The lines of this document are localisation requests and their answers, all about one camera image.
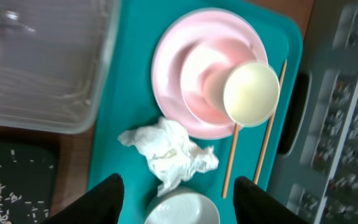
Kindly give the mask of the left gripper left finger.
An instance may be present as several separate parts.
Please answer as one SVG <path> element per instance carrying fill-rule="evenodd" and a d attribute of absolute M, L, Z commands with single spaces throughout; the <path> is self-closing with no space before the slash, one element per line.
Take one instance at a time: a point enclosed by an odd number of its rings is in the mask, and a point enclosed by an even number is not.
<path fill-rule="evenodd" d="M 124 182 L 114 173 L 44 224 L 117 224 L 123 202 Z"/>

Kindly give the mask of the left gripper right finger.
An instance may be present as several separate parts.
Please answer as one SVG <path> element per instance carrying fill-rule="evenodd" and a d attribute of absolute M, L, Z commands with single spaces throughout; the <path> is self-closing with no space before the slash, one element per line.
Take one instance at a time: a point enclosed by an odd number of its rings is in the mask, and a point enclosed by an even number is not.
<path fill-rule="evenodd" d="M 247 177 L 234 182 L 233 205 L 237 223 L 306 224 Z"/>

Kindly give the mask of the grey bowl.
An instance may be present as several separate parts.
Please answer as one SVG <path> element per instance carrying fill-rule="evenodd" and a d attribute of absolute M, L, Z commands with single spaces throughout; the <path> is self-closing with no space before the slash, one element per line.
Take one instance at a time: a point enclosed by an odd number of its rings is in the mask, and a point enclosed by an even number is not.
<path fill-rule="evenodd" d="M 156 196 L 146 209 L 145 224 L 220 224 L 217 206 L 188 187 Z"/>

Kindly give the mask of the wooden chopstick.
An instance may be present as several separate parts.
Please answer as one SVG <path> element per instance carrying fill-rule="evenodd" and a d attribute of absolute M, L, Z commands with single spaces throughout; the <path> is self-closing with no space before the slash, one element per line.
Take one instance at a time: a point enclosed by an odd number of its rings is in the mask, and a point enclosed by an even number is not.
<path fill-rule="evenodd" d="M 230 183 L 230 178 L 231 178 L 231 172 L 232 172 L 232 165 L 233 165 L 233 162 L 234 162 L 234 157 L 235 157 L 235 152 L 236 152 L 236 147 L 237 147 L 237 141 L 238 141 L 238 136 L 239 136 L 239 130 L 240 130 L 240 126 L 238 124 L 235 124 L 234 131 L 233 131 L 233 134 L 232 134 L 231 150 L 230 150 L 229 159 L 228 159 L 228 162 L 227 162 L 226 175 L 225 175 L 224 184 L 223 184 L 223 191 L 222 191 L 222 198 L 223 199 L 226 199 L 227 193 L 228 193 L 228 188 L 229 188 L 229 183 Z"/>
<path fill-rule="evenodd" d="M 283 81 L 284 81 L 284 78 L 285 78 L 286 70 L 287 70 L 287 60 L 284 61 L 282 71 L 281 71 L 281 74 L 280 74 L 280 79 L 279 79 L 280 89 L 282 89 L 282 86 L 283 86 Z M 256 185 L 259 182 L 260 174 L 261 174 L 261 171 L 262 171 L 262 166 L 264 164 L 265 154 L 266 154 L 267 146 L 269 144 L 269 139 L 270 139 L 270 135 L 271 135 L 271 132 L 272 132 L 273 122 L 274 122 L 274 119 L 275 119 L 275 113 L 276 113 L 276 110 L 273 111 L 273 114 L 272 114 L 272 116 L 270 117 L 270 119 L 268 121 L 267 129 L 266 129 L 266 132 L 265 132 L 263 145 L 262 145 L 262 148 L 261 148 L 261 151 L 260 151 L 259 160 L 258 160 L 258 163 L 257 163 L 257 167 L 256 167 L 254 179 L 253 179 L 253 183 L 256 184 Z"/>

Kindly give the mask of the white napkin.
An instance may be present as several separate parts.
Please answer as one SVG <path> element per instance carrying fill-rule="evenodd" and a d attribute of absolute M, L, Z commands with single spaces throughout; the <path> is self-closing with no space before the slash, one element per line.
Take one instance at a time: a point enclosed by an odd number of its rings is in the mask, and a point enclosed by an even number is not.
<path fill-rule="evenodd" d="M 189 181 L 195 173 L 216 170 L 219 165 L 213 146 L 199 147 L 184 126 L 163 116 L 157 124 L 124 131 L 117 139 L 124 146 L 135 146 L 146 158 L 151 173 L 162 181 L 158 197 Z"/>

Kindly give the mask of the cream cup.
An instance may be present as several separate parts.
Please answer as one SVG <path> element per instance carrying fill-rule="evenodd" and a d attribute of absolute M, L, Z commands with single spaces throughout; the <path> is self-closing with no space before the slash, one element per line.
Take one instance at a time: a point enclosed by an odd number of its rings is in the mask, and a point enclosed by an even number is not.
<path fill-rule="evenodd" d="M 280 84 L 269 64 L 249 61 L 210 73 L 202 91 L 206 102 L 225 118 L 254 127 L 268 120 L 277 108 Z"/>

